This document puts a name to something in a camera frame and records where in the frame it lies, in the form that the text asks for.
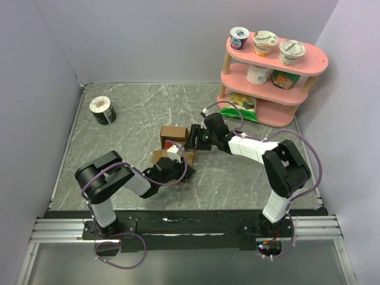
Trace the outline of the brown cardboard box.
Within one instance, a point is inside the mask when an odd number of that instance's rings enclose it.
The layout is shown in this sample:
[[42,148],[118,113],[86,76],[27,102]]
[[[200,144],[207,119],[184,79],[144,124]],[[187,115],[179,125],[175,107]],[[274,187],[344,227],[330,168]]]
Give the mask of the brown cardboard box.
[[161,127],[160,143],[161,149],[154,150],[152,163],[155,164],[163,158],[171,159],[173,166],[172,182],[178,180],[185,170],[187,163],[187,171],[181,182],[187,181],[194,173],[193,167],[195,151],[185,148],[185,143],[189,138],[189,130],[184,126],[164,125]]

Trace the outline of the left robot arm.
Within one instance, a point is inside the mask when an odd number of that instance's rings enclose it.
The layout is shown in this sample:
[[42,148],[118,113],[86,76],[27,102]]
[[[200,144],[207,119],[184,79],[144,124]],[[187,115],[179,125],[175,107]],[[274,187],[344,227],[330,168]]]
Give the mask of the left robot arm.
[[146,199],[160,187],[172,186],[191,178],[195,170],[186,158],[161,157],[152,167],[140,171],[110,151],[77,169],[75,179],[91,212],[95,231],[110,239],[121,232],[111,197],[122,187]]

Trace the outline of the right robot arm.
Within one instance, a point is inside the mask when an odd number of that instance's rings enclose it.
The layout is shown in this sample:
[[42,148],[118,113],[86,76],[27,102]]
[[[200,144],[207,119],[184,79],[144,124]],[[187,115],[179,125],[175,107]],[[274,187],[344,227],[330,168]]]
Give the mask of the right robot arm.
[[203,124],[191,125],[185,148],[210,151],[213,146],[264,165],[271,194],[257,225],[263,235],[274,236],[280,230],[291,197],[311,178],[311,171],[294,142],[254,140],[242,131],[231,131],[221,114],[212,113],[204,117]]

